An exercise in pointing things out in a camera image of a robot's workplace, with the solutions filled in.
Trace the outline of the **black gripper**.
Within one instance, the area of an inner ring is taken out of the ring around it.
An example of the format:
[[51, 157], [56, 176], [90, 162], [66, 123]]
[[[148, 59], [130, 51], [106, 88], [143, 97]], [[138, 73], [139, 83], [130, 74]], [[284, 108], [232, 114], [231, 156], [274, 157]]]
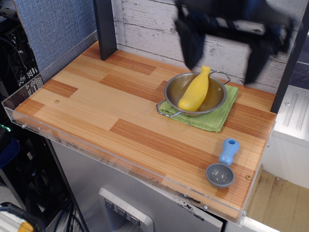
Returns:
[[[293, 19], [265, 0], [177, 0], [175, 5], [178, 17], [174, 23], [184, 63], [190, 70], [202, 58], [207, 34], [251, 43], [245, 85], [257, 80], [272, 52], [287, 52], [290, 46]], [[234, 22], [239, 20], [262, 24], [265, 33], [256, 35], [238, 31]]]

